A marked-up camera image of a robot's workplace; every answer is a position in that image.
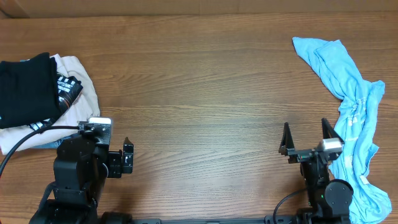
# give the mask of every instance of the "light blue cloth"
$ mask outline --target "light blue cloth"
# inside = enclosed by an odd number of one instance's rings
[[[337,179],[354,188],[349,206],[352,223],[379,223],[391,212],[388,194],[371,185],[366,177],[369,163],[379,147],[373,144],[377,108],[384,83],[363,80],[347,50],[339,40],[293,38],[297,54],[321,78],[331,93],[343,100],[335,131],[345,140],[342,155],[329,169]]]

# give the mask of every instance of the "wood grain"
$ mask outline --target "wood grain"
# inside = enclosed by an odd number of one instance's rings
[[[292,37],[340,39],[363,77],[386,83],[369,181],[398,204],[398,13],[92,17],[0,21],[0,60],[76,55],[92,78],[111,149],[136,145],[134,172],[109,179],[99,213],[134,218],[270,214],[301,189],[297,164],[278,154],[283,123],[299,149],[335,123],[337,100],[295,53]],[[18,152],[0,180],[3,223],[27,223],[53,181],[54,150]],[[307,196],[280,208],[295,213]],[[386,223],[398,222],[393,210]]]

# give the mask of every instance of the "black cable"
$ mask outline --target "black cable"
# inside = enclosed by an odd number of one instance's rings
[[[50,196],[50,194],[54,188],[55,188],[55,182],[48,184],[48,186],[44,190],[43,197],[39,203],[39,208],[37,210],[41,210],[44,207],[44,204],[47,202],[47,199]]]
[[[41,134],[47,130],[53,130],[53,129],[76,129],[79,130],[78,126],[48,126],[48,127],[44,127],[44,128],[40,128],[30,134],[28,134],[27,136],[25,136],[24,138],[22,138],[6,155],[6,157],[4,158],[4,160],[2,161],[1,165],[0,165],[0,177],[1,174],[8,162],[8,160],[11,158],[11,156],[13,155],[14,152],[17,151],[18,147],[21,146],[26,140],[28,140],[30,137],[34,136],[35,134]]]
[[[275,210],[274,210],[274,214],[272,214],[272,219],[273,219],[273,221],[274,221],[274,224],[277,224],[277,222],[276,222],[276,212],[278,211],[278,208],[279,208],[287,199],[289,199],[289,198],[291,198],[291,197],[293,197],[293,196],[295,196],[295,195],[298,195],[299,193],[302,193],[302,192],[306,191],[307,189],[308,189],[308,188],[304,188],[304,189],[298,190],[298,191],[296,191],[296,192],[293,192],[293,193],[291,193],[290,195],[284,197],[284,198],[277,204],[277,206],[275,207]]]

